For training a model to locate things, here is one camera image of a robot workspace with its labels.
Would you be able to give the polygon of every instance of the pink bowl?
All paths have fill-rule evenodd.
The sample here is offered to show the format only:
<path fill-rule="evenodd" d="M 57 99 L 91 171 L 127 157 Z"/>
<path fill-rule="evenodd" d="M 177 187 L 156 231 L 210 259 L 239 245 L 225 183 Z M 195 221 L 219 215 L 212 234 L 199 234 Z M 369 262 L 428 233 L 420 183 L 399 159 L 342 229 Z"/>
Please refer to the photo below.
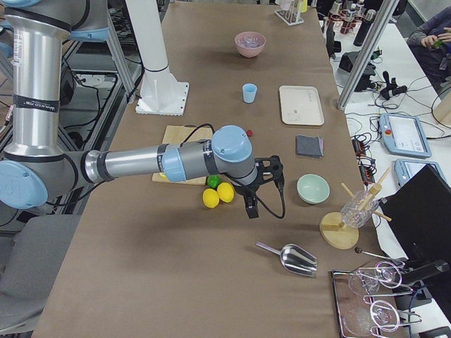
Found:
<path fill-rule="evenodd" d="M 266 38 L 257 32 L 242 32 L 235 37 L 238 53 L 246 58 L 253 58 L 265 48 Z"/>

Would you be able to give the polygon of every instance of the metal scoop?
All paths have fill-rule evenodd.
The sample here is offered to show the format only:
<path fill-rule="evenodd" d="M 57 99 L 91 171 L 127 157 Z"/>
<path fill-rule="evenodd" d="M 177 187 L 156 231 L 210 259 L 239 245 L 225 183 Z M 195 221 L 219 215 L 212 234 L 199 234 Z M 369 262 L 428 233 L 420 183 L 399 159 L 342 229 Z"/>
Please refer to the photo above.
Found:
<path fill-rule="evenodd" d="M 285 269 L 298 275 L 307 277 L 315 277 L 316 268 L 318 266 L 315 256 L 305 251 L 296 244 L 287 244 L 282 250 L 276 250 L 270 246 L 257 242 L 256 245 L 262 249 L 268 250 L 280 256 L 280 262 Z"/>

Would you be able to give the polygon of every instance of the mint green bowl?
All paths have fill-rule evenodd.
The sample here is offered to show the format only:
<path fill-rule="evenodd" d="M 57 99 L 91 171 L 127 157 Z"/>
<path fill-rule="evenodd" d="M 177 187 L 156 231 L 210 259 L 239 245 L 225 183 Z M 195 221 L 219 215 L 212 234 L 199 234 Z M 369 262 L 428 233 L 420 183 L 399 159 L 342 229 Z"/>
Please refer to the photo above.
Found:
<path fill-rule="evenodd" d="M 306 174 L 297 181 L 297 194 L 309 204 L 318 204 L 329 197 L 330 188 L 321 176 Z"/>

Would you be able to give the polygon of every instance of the black cylinder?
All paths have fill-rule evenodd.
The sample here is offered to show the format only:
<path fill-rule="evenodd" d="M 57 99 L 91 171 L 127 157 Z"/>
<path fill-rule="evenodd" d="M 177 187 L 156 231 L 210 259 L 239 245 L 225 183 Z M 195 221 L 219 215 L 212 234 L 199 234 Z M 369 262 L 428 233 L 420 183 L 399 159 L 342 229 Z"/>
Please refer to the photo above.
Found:
<path fill-rule="evenodd" d="M 369 10 L 366 12 L 365 19 L 363 19 L 362 24 L 360 25 L 359 31 L 357 32 L 357 35 L 354 39 L 354 45 L 360 47 L 366 38 L 366 35 L 368 34 L 369 28 L 371 27 L 371 24 L 374 21 L 374 17 L 376 15 L 376 12 L 374 10 Z"/>
<path fill-rule="evenodd" d="M 420 280 L 444 273 L 449 269 L 450 266 L 444 260 L 435 261 L 403 274 L 402 283 L 404 285 L 413 285 Z"/>

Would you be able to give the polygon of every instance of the wooden cutting board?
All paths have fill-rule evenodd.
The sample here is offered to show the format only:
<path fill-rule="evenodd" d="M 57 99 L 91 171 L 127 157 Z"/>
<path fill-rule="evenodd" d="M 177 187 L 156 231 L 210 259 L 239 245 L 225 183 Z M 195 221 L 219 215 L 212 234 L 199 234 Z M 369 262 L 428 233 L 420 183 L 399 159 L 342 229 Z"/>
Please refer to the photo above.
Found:
<path fill-rule="evenodd" d="M 168 125 L 166 126 L 166 131 L 164 132 L 162 144 L 177 144 L 181 143 L 186 137 L 194 130 L 194 127 L 183 127 L 179 125 Z M 203 127 L 199 128 L 191 137 L 190 141 L 199 141 L 200 139 L 211 139 L 213 132 L 210 128 Z M 171 182 L 159 173 L 152 175 L 153 182 L 164 182 L 164 183 L 181 183 L 181 184 L 195 184 L 195 185 L 205 185 L 206 177 L 194 178 L 188 181 L 182 182 Z"/>

